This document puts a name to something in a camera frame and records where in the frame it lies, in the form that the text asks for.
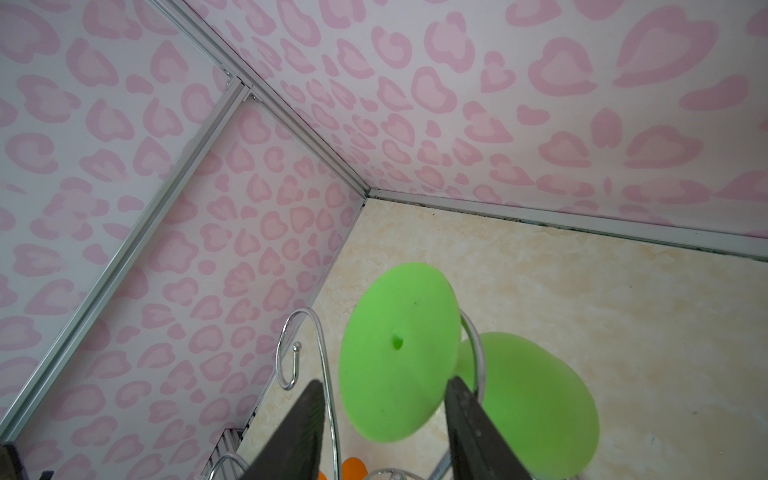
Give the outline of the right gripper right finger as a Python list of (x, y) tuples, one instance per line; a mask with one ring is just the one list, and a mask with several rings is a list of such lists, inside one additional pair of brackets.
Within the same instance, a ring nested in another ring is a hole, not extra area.
[(448, 382), (444, 405), (454, 479), (531, 478), (460, 377)]

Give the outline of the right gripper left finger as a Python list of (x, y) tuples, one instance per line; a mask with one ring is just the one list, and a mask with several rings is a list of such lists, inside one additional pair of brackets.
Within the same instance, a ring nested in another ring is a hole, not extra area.
[(317, 479), (324, 423), (323, 384), (312, 380), (240, 479)]

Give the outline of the orange wine glass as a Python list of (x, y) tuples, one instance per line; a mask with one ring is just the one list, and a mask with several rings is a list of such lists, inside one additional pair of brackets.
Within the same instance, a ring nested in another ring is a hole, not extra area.
[(356, 457), (350, 457), (341, 464), (342, 480), (363, 480), (368, 475), (365, 464)]

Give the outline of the green wine glass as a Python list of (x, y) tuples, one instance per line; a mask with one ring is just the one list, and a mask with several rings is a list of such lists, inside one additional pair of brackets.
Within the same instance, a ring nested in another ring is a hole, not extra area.
[[(593, 459), (600, 427), (595, 400), (564, 361), (521, 336), (479, 336), (485, 360), (482, 406), (507, 445), (537, 479), (566, 479)], [(391, 443), (421, 429), (458, 376), (476, 367), (448, 279), (406, 263), (378, 277), (360, 298), (342, 337), (339, 384), (351, 425)]]

